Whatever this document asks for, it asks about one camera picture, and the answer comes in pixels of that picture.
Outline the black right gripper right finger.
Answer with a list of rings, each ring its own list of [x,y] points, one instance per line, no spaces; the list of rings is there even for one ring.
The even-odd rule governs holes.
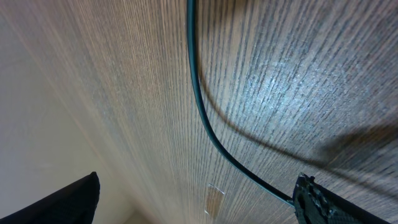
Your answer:
[[[314,180],[301,173],[295,184],[293,203],[300,224],[389,224]]]

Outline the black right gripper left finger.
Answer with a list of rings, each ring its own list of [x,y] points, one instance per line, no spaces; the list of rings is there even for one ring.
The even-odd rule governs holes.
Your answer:
[[[18,212],[1,218],[1,224],[92,224],[100,199],[96,172],[48,195]]]

